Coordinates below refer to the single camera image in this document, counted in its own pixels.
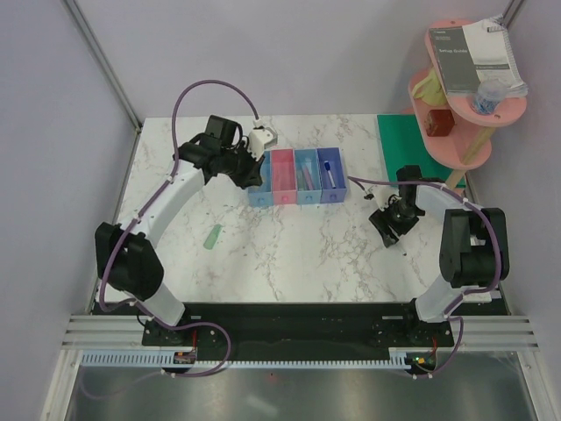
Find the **light blue bin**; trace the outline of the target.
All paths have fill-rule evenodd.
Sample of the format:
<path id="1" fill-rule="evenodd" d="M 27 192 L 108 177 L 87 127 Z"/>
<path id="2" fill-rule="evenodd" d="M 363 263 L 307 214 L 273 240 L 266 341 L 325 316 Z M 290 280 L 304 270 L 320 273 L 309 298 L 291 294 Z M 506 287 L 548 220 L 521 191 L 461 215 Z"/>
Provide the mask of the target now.
<path id="1" fill-rule="evenodd" d="M 252 207 L 269 207 L 273 205 L 273 189 L 272 189 L 272 163 L 271 154 L 264 152 L 264 161 L 260 168 L 260 176 L 262 184 L 258 187 L 250 187 L 248 189 L 249 204 Z"/>

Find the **purple bin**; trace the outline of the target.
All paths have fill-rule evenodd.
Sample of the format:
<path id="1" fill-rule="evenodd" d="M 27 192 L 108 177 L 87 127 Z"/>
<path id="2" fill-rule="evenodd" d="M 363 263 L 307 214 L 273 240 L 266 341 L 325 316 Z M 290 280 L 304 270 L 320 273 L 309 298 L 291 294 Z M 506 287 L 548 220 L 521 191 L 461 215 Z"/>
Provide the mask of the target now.
<path id="1" fill-rule="evenodd" d="M 345 196 L 347 193 L 347 184 L 340 149 L 337 147 L 321 147 L 317 148 L 316 151 L 322 184 L 322 195 L 320 203 L 342 203 L 345 200 Z M 323 166 L 323 163 L 325 161 L 330 162 L 331 171 L 337 185 L 335 189 L 332 189 L 330 186 L 330 180 Z"/>

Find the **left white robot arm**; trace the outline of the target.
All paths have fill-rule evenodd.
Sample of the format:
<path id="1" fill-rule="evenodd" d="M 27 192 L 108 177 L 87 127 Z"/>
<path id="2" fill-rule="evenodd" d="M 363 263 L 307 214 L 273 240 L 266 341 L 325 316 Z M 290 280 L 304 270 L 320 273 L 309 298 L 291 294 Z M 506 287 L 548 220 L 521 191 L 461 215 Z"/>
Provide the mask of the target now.
<path id="1" fill-rule="evenodd" d="M 165 284 L 156 246 L 187 201 L 212 178 L 227 175 L 241 189 L 260 186 L 265 151 L 276 142 L 276 132 L 260 121 L 244 134 L 238 122 L 211 116 L 203 132 L 176 145 L 168 174 L 146 203 L 127 218 L 96 229 L 101 309 L 117 309 L 105 302 L 105 290 L 111 286 L 128 296 L 125 303 L 159 322 L 162 335 L 172 344 L 189 341 L 193 325 L 185 318 L 185 305 Z"/>

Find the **pink highlighter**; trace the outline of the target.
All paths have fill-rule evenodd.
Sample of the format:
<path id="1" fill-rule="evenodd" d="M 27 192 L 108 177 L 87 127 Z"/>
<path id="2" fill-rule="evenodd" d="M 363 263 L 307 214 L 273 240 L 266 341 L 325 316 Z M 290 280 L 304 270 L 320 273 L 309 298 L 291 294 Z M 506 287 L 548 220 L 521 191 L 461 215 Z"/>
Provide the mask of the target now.
<path id="1" fill-rule="evenodd" d="M 306 180 L 306 183 L 307 183 L 307 186 L 308 186 L 308 190 L 314 190 L 315 185 L 313 183 L 313 178 L 312 178 L 311 172 L 309 170 L 309 165 L 304 163 L 302 165 L 302 169 L 303 169 L 303 172 L 304 172 L 304 177 L 305 177 L 305 180 Z"/>

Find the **medium blue bin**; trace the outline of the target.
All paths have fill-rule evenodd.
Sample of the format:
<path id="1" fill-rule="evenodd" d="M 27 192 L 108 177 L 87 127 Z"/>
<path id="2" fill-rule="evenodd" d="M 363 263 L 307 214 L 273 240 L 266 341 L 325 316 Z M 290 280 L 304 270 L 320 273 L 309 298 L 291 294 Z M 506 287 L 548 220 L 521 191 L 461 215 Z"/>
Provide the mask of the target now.
<path id="1" fill-rule="evenodd" d="M 322 184 L 316 149 L 295 149 L 295 173 L 297 203 L 320 203 Z"/>

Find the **green highlighter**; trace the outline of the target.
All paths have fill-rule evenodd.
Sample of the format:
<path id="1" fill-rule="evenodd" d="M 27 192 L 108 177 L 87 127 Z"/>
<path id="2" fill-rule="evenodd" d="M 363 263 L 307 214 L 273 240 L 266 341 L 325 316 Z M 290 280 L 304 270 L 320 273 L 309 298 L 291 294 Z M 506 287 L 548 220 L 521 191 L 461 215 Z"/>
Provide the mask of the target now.
<path id="1" fill-rule="evenodd" d="M 304 190 L 307 191 L 308 190 L 308 186 L 304 177 L 304 172 L 302 168 L 299 168 L 298 170 L 298 177 L 299 177 L 299 189 L 300 190 Z"/>
<path id="2" fill-rule="evenodd" d="M 217 240 L 219 238 L 219 235 L 222 231 L 222 226 L 220 224 L 214 225 L 213 228 L 211 229 L 211 231 L 209 232 L 209 235 L 207 236 L 206 240 L 203 243 L 203 247 L 206 250 L 212 250 L 216 243 Z"/>

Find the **pink bin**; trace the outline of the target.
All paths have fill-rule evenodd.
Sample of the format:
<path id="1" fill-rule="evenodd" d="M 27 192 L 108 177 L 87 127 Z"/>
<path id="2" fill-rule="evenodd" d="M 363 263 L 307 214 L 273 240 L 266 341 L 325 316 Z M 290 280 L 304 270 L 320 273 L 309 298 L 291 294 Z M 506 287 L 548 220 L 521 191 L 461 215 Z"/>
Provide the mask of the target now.
<path id="1" fill-rule="evenodd" d="M 296 203 L 295 150 L 273 150 L 271 152 L 271 163 L 273 204 L 286 205 Z"/>

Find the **blue cap marker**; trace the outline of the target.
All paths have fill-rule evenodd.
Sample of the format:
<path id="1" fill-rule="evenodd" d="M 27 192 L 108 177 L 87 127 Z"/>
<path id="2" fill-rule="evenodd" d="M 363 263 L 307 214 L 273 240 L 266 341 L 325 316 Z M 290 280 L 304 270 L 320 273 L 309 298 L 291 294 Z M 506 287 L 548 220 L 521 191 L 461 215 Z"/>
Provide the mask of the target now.
<path id="1" fill-rule="evenodd" d="M 326 174 L 327 174 L 327 176 L 328 176 L 328 178 L 329 178 L 329 180 L 330 180 L 330 186 L 331 186 L 331 188 L 332 188 L 332 189 L 335 189 L 335 188 L 337 187 L 337 185 L 336 185 L 336 183 L 335 183 L 335 179 L 334 179 L 333 173 L 332 173 L 332 171 L 331 171 L 330 162 L 329 162 L 329 161 L 325 161 L 325 162 L 323 163 L 323 166 L 324 166 L 325 171 L 326 171 Z"/>

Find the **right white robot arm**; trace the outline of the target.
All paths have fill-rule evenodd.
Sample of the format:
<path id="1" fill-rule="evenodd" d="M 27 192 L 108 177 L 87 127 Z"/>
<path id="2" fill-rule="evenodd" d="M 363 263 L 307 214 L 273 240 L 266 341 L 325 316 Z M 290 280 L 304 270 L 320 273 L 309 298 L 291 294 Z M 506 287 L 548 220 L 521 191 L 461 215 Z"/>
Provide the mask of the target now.
<path id="1" fill-rule="evenodd" d="M 381 319 L 374 330 L 390 344 L 429 346 L 433 332 L 443 333 L 453 312 L 473 294 L 487 293 L 509 273 L 506 215 L 461 197 L 437 178 L 425 178 L 416 165 L 400 168 L 398 192 L 369 220 L 390 247 L 426 214 L 442 224 L 439 275 L 404 308 L 399 319 Z"/>

